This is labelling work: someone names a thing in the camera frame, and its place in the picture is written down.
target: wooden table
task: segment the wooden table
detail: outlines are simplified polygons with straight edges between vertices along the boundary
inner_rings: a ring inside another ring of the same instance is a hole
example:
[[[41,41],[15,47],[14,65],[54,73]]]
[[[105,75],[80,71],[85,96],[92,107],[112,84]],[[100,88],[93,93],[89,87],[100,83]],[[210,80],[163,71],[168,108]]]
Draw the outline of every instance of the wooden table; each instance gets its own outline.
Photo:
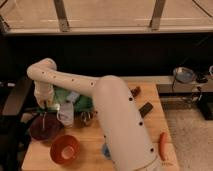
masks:
[[[160,103],[158,92],[153,83],[131,82],[130,88],[141,87],[141,93],[135,98],[138,108],[146,102],[153,104],[154,108],[145,117],[144,122],[151,135],[156,150],[158,148],[159,136],[162,132],[168,134],[168,142],[165,151],[167,160],[162,162],[165,171],[178,171],[179,166],[172,144],[166,118]],[[49,155],[51,142],[41,143],[32,141],[26,153],[23,171],[114,171],[111,160],[107,160],[101,153],[104,137],[97,118],[90,127],[77,127],[62,129],[58,136],[70,134],[80,141],[80,154],[78,158],[68,166],[60,166],[54,163]]]

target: red cup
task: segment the red cup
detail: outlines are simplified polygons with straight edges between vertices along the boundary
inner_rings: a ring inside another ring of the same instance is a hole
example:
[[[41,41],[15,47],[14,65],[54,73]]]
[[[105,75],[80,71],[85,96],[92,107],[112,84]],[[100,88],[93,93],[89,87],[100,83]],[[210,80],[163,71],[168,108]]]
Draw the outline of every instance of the red cup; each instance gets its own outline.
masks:
[[[79,153],[79,142],[71,135],[63,135],[57,138],[51,145],[51,159],[60,165],[70,164]]]

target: tile floor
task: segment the tile floor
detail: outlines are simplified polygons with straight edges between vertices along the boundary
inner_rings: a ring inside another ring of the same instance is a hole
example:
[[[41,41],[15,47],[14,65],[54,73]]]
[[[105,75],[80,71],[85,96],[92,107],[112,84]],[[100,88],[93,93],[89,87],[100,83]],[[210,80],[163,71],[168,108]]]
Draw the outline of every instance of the tile floor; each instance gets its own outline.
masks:
[[[195,105],[161,98],[181,171],[213,170],[213,121]]]

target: small object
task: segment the small object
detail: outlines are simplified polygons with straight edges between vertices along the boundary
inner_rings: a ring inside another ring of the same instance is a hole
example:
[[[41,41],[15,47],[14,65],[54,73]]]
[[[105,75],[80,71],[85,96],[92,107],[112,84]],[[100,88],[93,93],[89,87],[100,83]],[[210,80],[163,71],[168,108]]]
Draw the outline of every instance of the small object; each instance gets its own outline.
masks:
[[[106,143],[103,144],[101,151],[107,159],[111,159],[110,152],[109,152],[109,149],[108,149]]]
[[[93,116],[93,112],[82,112],[81,121],[84,123],[85,126],[90,126],[92,124]]]
[[[66,100],[68,102],[71,102],[72,104],[75,104],[75,102],[79,99],[80,94],[75,92],[75,91],[71,91],[70,94],[66,97]]]
[[[141,88],[139,86],[135,87],[131,90],[132,96],[136,97],[141,92]]]
[[[63,103],[57,113],[57,119],[65,126],[71,127],[74,123],[74,107],[71,102]]]
[[[139,111],[141,114],[141,117],[144,118],[153,108],[153,105],[149,102],[147,102],[145,105],[143,105]]]
[[[165,154],[165,145],[167,142],[167,134],[166,132],[162,132],[160,134],[160,140],[158,144],[158,150],[159,150],[159,155],[162,161],[166,160],[166,154]]]
[[[199,73],[199,74],[197,74],[196,82],[197,83],[207,83],[208,79],[205,77],[204,74]]]
[[[209,73],[213,77],[213,65],[209,67]]]
[[[180,83],[191,83],[195,81],[196,74],[189,68],[178,67],[173,71],[174,78]]]
[[[54,138],[61,129],[61,123],[53,114],[38,116],[30,126],[30,136],[37,141]]]
[[[50,156],[57,164],[70,164],[77,158],[79,150],[80,145],[75,137],[71,135],[63,135],[52,143]]]

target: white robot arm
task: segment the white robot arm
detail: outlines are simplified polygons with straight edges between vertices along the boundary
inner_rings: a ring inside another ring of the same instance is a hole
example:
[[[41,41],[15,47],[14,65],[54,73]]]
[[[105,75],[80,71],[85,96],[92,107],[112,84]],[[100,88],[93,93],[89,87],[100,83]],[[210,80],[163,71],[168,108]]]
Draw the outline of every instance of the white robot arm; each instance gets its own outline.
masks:
[[[122,79],[58,72],[49,58],[31,65],[27,74],[35,81],[34,93],[40,106],[45,101],[51,103],[52,85],[92,98],[117,171],[162,171],[134,98]]]

